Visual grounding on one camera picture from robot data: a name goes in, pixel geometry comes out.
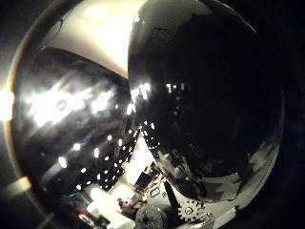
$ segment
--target gear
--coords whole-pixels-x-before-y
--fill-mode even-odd
[[[178,215],[185,221],[195,221],[204,217],[204,206],[202,202],[188,199],[180,203]]]

